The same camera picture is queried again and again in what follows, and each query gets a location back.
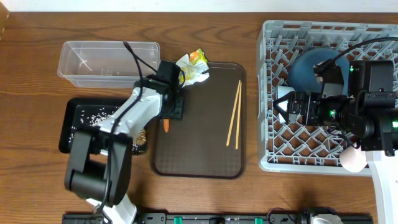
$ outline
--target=clear plastic container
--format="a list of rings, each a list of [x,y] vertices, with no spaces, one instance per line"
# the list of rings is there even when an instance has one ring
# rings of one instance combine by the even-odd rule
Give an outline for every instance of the clear plastic container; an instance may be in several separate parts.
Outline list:
[[[134,53],[157,69],[160,46],[129,42]],[[140,62],[143,76],[154,72]],[[121,41],[68,41],[62,47],[58,75],[77,87],[132,88],[139,80],[136,62]]]

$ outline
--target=carrot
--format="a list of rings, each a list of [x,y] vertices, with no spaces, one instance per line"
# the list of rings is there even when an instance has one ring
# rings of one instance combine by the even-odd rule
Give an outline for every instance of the carrot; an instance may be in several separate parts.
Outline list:
[[[167,133],[170,129],[170,119],[163,119],[163,129]]]

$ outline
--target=plastic bin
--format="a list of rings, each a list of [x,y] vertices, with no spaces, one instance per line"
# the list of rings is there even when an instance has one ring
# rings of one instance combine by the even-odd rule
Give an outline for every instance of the plastic bin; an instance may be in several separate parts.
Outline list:
[[[397,25],[266,21],[257,40],[256,63],[260,168],[271,172],[370,176],[368,168],[351,173],[341,166],[339,155],[346,148],[344,140],[328,134],[324,127],[307,128],[300,123],[280,123],[272,102],[276,99],[277,86],[287,84],[289,66],[303,52],[317,47],[341,52],[364,40],[396,36]],[[398,90],[398,42],[364,45],[346,57],[349,60],[392,60],[394,91]],[[353,136],[351,133],[343,134],[348,138]]]
[[[134,53],[157,69],[160,47],[155,42],[129,42]],[[154,72],[140,62],[144,76]],[[121,41],[65,42],[58,75],[77,87],[132,88],[139,80],[136,62]]]

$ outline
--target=wooden table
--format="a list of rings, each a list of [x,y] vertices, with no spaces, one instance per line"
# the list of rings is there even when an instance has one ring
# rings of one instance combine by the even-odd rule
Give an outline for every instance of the wooden table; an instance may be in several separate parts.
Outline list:
[[[91,207],[65,190],[68,156],[58,140],[70,98],[124,96],[129,90],[75,88],[57,76],[67,40],[138,40],[160,44],[176,60],[201,47],[211,62],[241,64],[248,75],[247,166],[238,180],[160,177],[149,156],[132,159],[128,194],[141,207],[169,212],[267,213],[329,206],[370,213],[377,221],[369,177],[268,173],[257,164],[256,39],[269,19],[398,23],[398,14],[314,13],[16,13],[0,41],[0,222],[60,223],[65,212]]]

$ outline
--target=gray tray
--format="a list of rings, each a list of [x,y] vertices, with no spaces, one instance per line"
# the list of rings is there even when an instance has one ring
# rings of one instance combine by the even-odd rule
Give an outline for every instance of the gray tray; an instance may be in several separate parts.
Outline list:
[[[151,167],[159,175],[235,179],[244,172],[246,140],[246,72],[234,63],[209,63],[210,77],[186,86],[181,121],[162,122],[152,149]],[[243,83],[240,138],[235,149],[236,109],[231,141],[226,147],[238,81]]]

